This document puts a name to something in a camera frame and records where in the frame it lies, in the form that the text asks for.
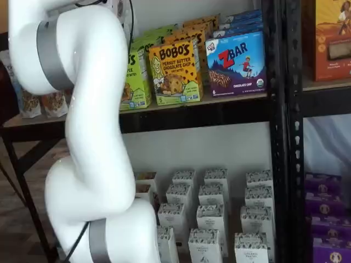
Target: yellow box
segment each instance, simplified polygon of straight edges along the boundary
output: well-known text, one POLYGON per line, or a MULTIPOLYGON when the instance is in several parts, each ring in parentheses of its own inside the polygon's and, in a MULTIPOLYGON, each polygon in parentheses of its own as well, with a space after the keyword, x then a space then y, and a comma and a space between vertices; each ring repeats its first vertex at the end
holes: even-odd
POLYGON ((158 105, 200 101, 203 95, 197 38, 150 48, 158 105))

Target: orange box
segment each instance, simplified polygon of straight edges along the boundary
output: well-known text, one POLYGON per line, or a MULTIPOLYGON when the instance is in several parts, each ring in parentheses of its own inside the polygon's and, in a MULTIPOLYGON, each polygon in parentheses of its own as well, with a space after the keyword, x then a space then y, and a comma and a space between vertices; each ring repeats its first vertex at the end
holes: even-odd
POLYGON ((315 80, 351 77, 350 1, 302 2, 303 48, 307 61, 314 67, 315 80))

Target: cookie image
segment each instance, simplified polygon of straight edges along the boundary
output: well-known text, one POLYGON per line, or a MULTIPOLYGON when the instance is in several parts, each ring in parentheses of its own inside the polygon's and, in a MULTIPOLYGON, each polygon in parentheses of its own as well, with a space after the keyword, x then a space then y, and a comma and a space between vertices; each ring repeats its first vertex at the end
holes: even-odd
POLYGON ((329 214, 329 212, 330 212, 330 208, 329 208, 328 205, 322 204, 322 205, 319 207, 319 211, 320 211, 322 214, 327 215, 327 214, 329 214))
POLYGON ((161 84, 161 91, 164 94, 175 94, 183 92, 182 77, 177 74, 168 74, 164 77, 161 84))
POLYGON ((323 53, 323 52, 325 51, 325 45, 324 45, 324 44, 320 44, 320 45, 318 46, 318 51, 319 51, 320 53, 323 53))
POLYGON ((122 101, 129 100, 130 97, 131 97, 131 86, 128 83, 126 83, 123 89, 122 101))

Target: wooden floor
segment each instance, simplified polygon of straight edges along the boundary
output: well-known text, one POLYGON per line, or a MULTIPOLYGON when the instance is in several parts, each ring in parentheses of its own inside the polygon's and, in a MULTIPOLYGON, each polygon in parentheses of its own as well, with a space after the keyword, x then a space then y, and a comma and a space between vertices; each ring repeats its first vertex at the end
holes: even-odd
MULTIPOLYGON (((35 143, 15 144, 16 153, 21 156, 35 143)), ((48 169, 53 162, 68 155, 65 141, 61 141, 27 173, 26 179, 42 220, 42 225, 51 244, 54 234, 46 215, 44 205, 44 182, 48 169)), ((0 161, 11 178, 17 181, 4 144, 0 139, 0 161)), ((1 263, 44 263, 47 262, 41 249, 30 213, 14 193, 0 171, 0 262, 1 263)))

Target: cartoon child illustration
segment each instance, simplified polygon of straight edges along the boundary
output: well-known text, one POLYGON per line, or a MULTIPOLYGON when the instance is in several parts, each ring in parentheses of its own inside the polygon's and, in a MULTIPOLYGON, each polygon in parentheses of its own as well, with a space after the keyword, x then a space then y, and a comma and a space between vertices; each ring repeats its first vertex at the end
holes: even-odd
POLYGON ((160 59, 156 56, 152 58, 151 61, 151 69, 152 69, 152 75, 154 77, 154 84, 156 87, 160 87, 161 84, 163 83, 163 78, 165 75, 163 74, 161 70, 161 62, 160 59))
POLYGON ((340 15, 338 18, 337 23, 341 25, 341 28, 339 30, 339 35, 345 35, 346 33, 350 34, 351 33, 351 28, 350 28, 350 18, 351 18, 351 12, 349 11, 351 6, 350 1, 345 1, 340 9, 340 15))
POLYGON ((253 67, 250 65, 250 56, 246 56, 245 62, 240 64, 240 66, 244 66, 242 70, 246 72, 246 77, 250 78, 252 72, 252 69, 250 67, 253 67))

